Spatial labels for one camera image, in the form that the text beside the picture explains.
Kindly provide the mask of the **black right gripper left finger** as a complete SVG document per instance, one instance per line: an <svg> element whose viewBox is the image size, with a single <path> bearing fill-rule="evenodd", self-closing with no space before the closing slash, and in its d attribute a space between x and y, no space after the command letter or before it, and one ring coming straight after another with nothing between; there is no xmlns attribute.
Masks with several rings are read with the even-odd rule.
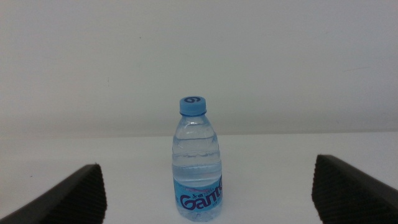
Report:
<svg viewBox="0 0 398 224"><path fill-rule="evenodd" d="M1 219L2 224L103 223L107 210L101 166L85 165L35 200Z"/></svg>

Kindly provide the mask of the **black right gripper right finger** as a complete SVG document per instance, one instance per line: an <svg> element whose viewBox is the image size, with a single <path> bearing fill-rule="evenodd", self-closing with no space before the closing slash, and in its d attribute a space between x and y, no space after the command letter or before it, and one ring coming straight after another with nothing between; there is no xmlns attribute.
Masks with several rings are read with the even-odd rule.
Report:
<svg viewBox="0 0 398 224"><path fill-rule="evenodd" d="M397 223L397 189L332 155L318 155L312 201L322 223Z"/></svg>

